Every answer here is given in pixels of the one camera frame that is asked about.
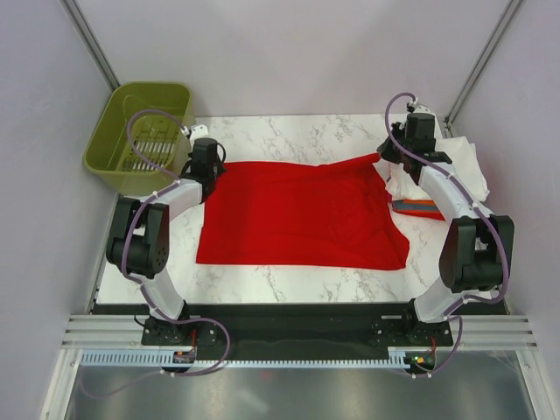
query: white wall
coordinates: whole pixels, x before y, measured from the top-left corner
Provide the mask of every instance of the white wall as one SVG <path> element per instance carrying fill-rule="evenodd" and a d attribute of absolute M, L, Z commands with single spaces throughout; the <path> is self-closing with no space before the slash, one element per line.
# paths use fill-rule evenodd
<path fill-rule="evenodd" d="M 58 0 L 0 2 L 0 418 L 38 418 L 114 194 L 81 155 L 109 89 Z"/>
<path fill-rule="evenodd" d="M 489 203 L 515 222 L 509 302 L 526 313 L 560 391 L 560 3 L 522 6 L 459 114 Z"/>
<path fill-rule="evenodd" d="M 181 81 L 197 116 L 449 111 L 507 0 L 78 0 L 121 82 Z"/>

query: plastic basket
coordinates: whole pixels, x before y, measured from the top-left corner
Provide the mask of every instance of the plastic basket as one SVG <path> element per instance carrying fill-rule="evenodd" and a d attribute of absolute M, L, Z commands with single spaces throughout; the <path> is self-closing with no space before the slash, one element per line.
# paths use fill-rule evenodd
<path fill-rule="evenodd" d="M 142 109 L 161 109 L 186 126 L 194 124 L 191 93 L 178 83 L 134 82 L 120 86 L 108 101 L 84 153 L 84 165 L 123 195 L 146 195 L 172 179 L 145 164 L 130 148 L 126 124 Z M 150 160 L 179 174 L 191 152 L 175 122 L 145 115 L 133 124 L 135 146 Z"/>

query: red cloth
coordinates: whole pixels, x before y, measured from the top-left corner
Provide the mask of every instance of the red cloth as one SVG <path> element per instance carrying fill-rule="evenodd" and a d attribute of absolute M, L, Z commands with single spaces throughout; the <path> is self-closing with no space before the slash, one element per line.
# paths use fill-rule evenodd
<path fill-rule="evenodd" d="M 402 269 L 409 241 L 391 220 L 377 160 L 226 164 L 196 262 Z"/>

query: black mounting bracket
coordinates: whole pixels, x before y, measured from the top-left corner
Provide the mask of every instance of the black mounting bracket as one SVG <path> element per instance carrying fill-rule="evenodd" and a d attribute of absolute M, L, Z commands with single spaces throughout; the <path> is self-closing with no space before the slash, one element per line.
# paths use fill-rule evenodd
<path fill-rule="evenodd" d="M 178 320 L 190 319 L 188 305 Z M 196 347 L 214 347 L 217 345 L 218 327 L 207 322 L 190 324 L 173 324 L 152 316 L 146 319 L 142 333 L 143 346 L 191 346 L 196 340 Z"/>
<path fill-rule="evenodd" d="M 418 321 L 414 299 L 401 316 L 378 316 L 372 320 L 374 345 L 379 347 L 431 347 L 432 338 L 438 346 L 452 346 L 449 322 L 424 323 Z"/>

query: marble table surface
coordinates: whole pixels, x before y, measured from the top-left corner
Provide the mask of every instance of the marble table surface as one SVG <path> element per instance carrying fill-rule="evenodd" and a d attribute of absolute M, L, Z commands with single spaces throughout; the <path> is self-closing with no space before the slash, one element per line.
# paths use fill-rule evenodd
<path fill-rule="evenodd" d="M 392 115 L 393 121 L 403 117 Z M 382 115 L 200 118 L 198 123 L 206 124 L 212 137 L 223 143 L 228 161 L 326 164 L 372 153 L 387 137 Z M 441 137 L 439 129 L 436 137 Z M 410 241 L 406 268 L 398 271 L 198 265 L 194 261 L 203 217 L 203 206 L 196 206 L 171 223 L 167 268 L 178 293 L 189 303 L 408 301 L 438 277 L 447 233 L 442 221 L 392 213 Z M 144 303 L 138 287 L 115 266 L 104 264 L 101 269 L 97 304 Z"/>

